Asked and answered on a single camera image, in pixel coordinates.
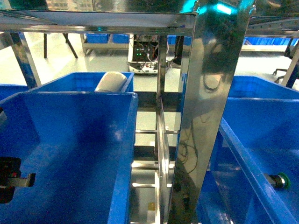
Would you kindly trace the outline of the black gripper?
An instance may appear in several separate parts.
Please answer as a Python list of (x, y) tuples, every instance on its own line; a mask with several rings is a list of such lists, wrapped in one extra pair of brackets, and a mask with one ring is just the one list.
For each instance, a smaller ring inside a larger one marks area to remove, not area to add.
[(7, 204), (14, 197), (15, 188), (33, 187), (36, 173), (21, 176), (21, 159), (15, 157), (0, 158), (0, 203)]

